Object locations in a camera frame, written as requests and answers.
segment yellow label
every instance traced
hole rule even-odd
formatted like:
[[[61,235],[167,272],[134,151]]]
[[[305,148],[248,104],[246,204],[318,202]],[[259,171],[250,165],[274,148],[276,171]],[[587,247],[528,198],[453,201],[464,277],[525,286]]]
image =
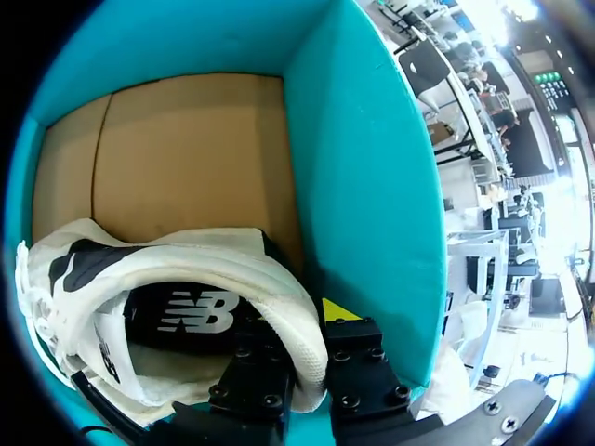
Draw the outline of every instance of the yellow label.
[[[345,321],[356,321],[361,319],[359,316],[356,316],[328,299],[323,299],[323,306],[324,320],[327,322],[335,321],[337,319],[344,319]]]

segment teal foam wall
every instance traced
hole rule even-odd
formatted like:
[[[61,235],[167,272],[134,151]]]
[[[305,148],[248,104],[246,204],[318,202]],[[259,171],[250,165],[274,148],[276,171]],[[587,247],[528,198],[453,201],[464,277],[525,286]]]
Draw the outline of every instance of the teal foam wall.
[[[115,90],[182,74],[281,75],[329,1],[104,1],[50,67],[30,114],[51,125]]]
[[[336,1],[284,75],[307,272],[377,320],[400,377],[425,386],[445,294],[442,196],[428,133],[372,23]]]
[[[411,92],[351,0],[104,2],[56,58],[23,122],[5,209],[9,279],[17,244],[31,240],[45,128],[115,90],[205,72],[284,77],[310,282],[375,317],[399,376],[427,384],[443,315],[440,188]],[[24,349],[35,358],[30,343]],[[102,425],[39,359],[33,366],[78,427]],[[327,402],[292,415],[289,445],[334,444]]]

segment table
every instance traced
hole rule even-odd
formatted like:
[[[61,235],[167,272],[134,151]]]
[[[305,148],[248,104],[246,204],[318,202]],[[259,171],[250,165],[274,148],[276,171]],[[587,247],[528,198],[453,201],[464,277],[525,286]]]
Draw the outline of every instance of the table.
[[[414,43],[416,43],[418,41],[424,41],[427,39],[427,36],[424,33],[417,30],[415,27],[412,28],[412,31],[414,32],[416,37],[411,39],[405,45],[399,47],[396,51],[394,51],[393,54],[395,54],[397,56],[397,58],[399,58],[399,56],[409,46],[413,45]],[[445,66],[448,68],[449,73],[445,77],[446,83],[449,85],[450,89],[452,90],[452,92],[455,96],[456,103],[458,104],[460,110],[462,111],[463,117],[467,124],[467,131],[465,132],[465,135],[463,136],[461,141],[459,141],[455,144],[451,144],[450,146],[448,146],[446,148],[439,149],[439,150],[435,151],[434,154],[440,155],[443,153],[447,153],[449,151],[458,151],[465,147],[469,147],[469,149],[471,149],[472,147],[476,147],[477,151],[483,157],[485,157],[490,162],[490,164],[493,165],[493,169],[494,169],[493,176],[497,177],[498,176],[497,163],[496,163],[496,157],[494,155],[494,151],[492,150],[492,147],[490,146],[488,139],[483,132],[482,122],[480,121],[480,118],[478,117],[478,115],[475,111],[475,106],[474,106],[473,102],[469,98],[467,89],[465,88],[465,86],[463,85],[461,80],[456,75],[456,72],[455,72],[452,64],[448,61],[448,59],[444,56],[444,54],[436,47],[434,47],[434,50],[438,54],[439,58],[443,61]],[[459,154],[458,156],[449,158],[448,160],[443,160],[443,161],[438,162],[438,165],[451,163],[453,161],[460,160],[465,157],[466,157],[466,155]]]
[[[479,346],[476,348],[470,363],[471,388],[476,388],[483,375],[483,367],[486,365],[484,358],[493,344],[495,334],[500,323],[502,310],[504,309],[504,297],[506,294],[506,280],[509,267],[509,232],[507,230],[467,230],[453,232],[447,237],[448,255],[478,257],[477,294],[480,293],[480,286],[485,294],[487,283],[487,266],[490,259],[494,259],[494,285],[490,305],[488,307],[487,328],[479,338]]]

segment cardboard box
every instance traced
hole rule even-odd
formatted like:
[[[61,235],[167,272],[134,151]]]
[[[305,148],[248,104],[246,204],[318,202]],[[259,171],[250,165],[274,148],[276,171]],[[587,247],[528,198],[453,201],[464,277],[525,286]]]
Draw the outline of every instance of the cardboard box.
[[[455,134],[455,130],[446,123],[438,122],[435,124],[428,124],[428,133],[430,133],[432,145],[435,146],[436,144],[449,139]]]
[[[33,241],[92,216],[91,191],[99,132],[110,96],[69,113],[48,128],[33,193]]]
[[[56,222],[90,216],[92,209],[111,235],[132,243],[178,230],[255,227],[301,269],[283,79],[218,73],[119,91],[98,141],[94,173],[85,167],[73,174],[94,178],[92,187],[84,185],[92,205],[88,198],[85,212],[74,212],[83,200],[65,195],[62,208],[53,209]],[[69,160],[74,163],[74,153]],[[58,199],[55,191],[48,194]]]

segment shoe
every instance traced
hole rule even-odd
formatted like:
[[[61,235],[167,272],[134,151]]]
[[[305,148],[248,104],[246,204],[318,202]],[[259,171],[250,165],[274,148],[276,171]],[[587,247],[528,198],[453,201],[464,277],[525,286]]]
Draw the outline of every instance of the shoe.
[[[324,398],[319,316],[294,276],[265,255],[264,244],[253,229],[185,230],[123,243],[92,220],[77,220],[31,251],[20,244],[20,310],[33,344],[39,347],[37,336],[45,341],[66,376],[83,370],[110,402],[146,426],[172,413],[172,400],[208,400],[230,360],[220,356],[229,353],[226,332],[255,309],[296,368],[292,410],[310,412]]]

